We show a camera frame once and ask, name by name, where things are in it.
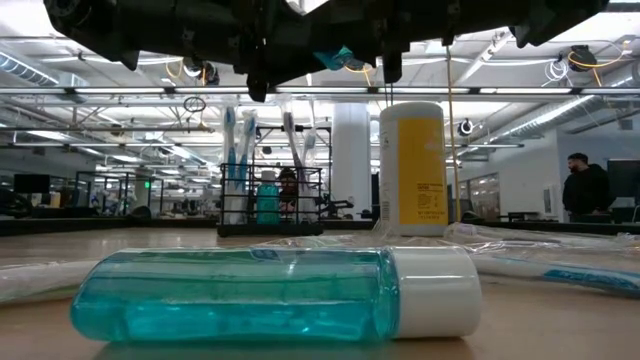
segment mouthwash bottle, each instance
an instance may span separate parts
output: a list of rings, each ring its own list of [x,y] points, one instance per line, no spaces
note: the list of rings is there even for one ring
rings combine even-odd
[[[258,186],[256,201],[258,209],[258,224],[279,224],[280,193],[275,184],[276,173],[273,171],[263,171],[262,181],[263,183]]]
[[[455,248],[131,249],[100,262],[71,320],[101,341],[381,341],[475,329]]]

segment white cap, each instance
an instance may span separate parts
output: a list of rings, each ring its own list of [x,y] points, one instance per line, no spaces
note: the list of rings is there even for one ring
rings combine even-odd
[[[400,285],[396,338],[471,335],[480,323],[482,292],[467,252],[457,246],[391,250]]]
[[[276,172],[271,170],[262,170],[262,180],[276,181]]]

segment robotic arm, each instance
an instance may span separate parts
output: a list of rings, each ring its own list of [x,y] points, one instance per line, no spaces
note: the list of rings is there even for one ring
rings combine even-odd
[[[134,70],[141,50],[232,64],[249,93],[323,70],[315,52],[343,46],[384,79],[402,76],[413,41],[509,26],[519,47],[538,46],[608,0],[329,0],[300,14],[285,0],[45,0],[54,28]]]

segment table surface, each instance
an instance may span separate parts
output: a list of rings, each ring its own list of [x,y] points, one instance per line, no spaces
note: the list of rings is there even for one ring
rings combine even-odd
[[[0,239],[0,265],[80,260],[123,247],[250,244],[212,230],[127,229]],[[0,307],[2,359],[631,359],[637,357],[640,303],[562,285],[483,281],[478,330],[463,339],[383,345],[117,345],[89,341],[72,328],[69,300]]]

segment yellow cord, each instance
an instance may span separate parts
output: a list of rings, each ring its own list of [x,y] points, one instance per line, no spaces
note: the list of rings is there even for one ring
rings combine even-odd
[[[617,59],[612,60],[612,61],[609,61],[609,62],[608,62],[608,63],[606,63],[606,64],[596,64],[596,65],[583,64],[583,63],[581,63],[581,62],[577,62],[577,61],[575,61],[575,60],[573,60],[573,59],[571,58],[571,56],[572,56],[573,54],[575,54],[575,52],[573,52],[573,51],[572,51],[572,52],[570,52],[570,53],[569,53],[569,56],[567,56],[567,59],[569,59],[569,61],[571,61],[572,63],[574,63],[574,64],[576,64],[576,65],[580,65],[580,66],[582,66],[582,67],[589,68],[589,69],[598,69],[598,68],[603,68],[603,67],[609,66],[609,65],[611,65],[611,64],[615,64],[615,63],[617,63],[618,61],[620,61],[620,60],[622,59],[622,57],[624,56],[624,50],[620,52],[620,56],[618,56],[618,58],[617,58]]]
[[[602,87],[602,81],[600,81],[600,76],[598,75],[598,71],[596,69],[593,69],[593,75],[596,78],[596,82],[598,83],[598,86]]]
[[[180,75],[182,75],[182,64],[183,64],[184,60],[180,60],[180,70],[178,70],[178,75],[174,74],[171,72],[171,69],[169,69],[169,63],[165,63],[164,64],[164,68],[167,70],[167,74],[169,74],[170,77],[177,79],[180,77]]]
[[[349,68],[346,65],[345,65],[344,68],[347,69],[347,71],[350,71],[350,72],[353,72],[353,73],[364,73],[364,77],[365,77],[365,79],[367,79],[367,84],[369,85],[369,87],[371,87],[371,80],[369,79],[369,71],[371,71],[373,68],[362,69],[362,70],[353,70],[353,69]]]
[[[449,134],[451,137],[451,154],[453,156],[453,187],[456,196],[456,222],[460,222],[460,186],[458,184],[458,155],[453,132],[453,74],[451,73],[451,51],[447,46],[447,80],[449,83]]]

